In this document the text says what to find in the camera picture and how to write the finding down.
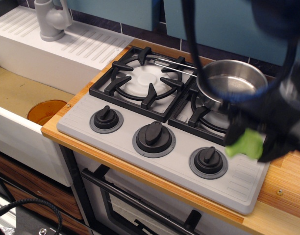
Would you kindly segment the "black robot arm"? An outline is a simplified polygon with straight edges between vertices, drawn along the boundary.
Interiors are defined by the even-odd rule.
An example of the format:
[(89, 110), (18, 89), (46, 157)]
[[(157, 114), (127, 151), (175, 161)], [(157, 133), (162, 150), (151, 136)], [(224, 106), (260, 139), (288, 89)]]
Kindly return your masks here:
[(270, 85), (254, 94), (222, 94), (234, 106), (224, 143), (228, 156), (241, 153), (265, 163), (300, 150), (300, 0), (253, 0), (251, 7), (260, 29), (288, 47)]

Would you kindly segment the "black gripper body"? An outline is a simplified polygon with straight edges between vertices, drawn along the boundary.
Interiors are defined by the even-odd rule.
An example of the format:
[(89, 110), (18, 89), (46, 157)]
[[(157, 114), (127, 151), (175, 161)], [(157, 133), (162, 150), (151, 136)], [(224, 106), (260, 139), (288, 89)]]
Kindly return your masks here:
[(300, 142), (300, 68), (259, 98), (239, 103), (229, 113), (230, 122), (245, 120), (246, 129), (267, 135), (293, 136)]

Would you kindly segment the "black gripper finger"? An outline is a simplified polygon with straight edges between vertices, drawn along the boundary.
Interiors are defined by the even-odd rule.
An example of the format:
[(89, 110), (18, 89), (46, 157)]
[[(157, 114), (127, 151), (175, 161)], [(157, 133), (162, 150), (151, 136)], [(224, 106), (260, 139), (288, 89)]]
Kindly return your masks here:
[(224, 146), (230, 146), (237, 142), (244, 134), (246, 125), (247, 122), (245, 120), (232, 120), (224, 136)]
[(267, 135), (263, 142), (263, 152), (258, 161), (267, 163), (286, 155), (288, 152), (300, 151), (300, 142), (293, 136)]

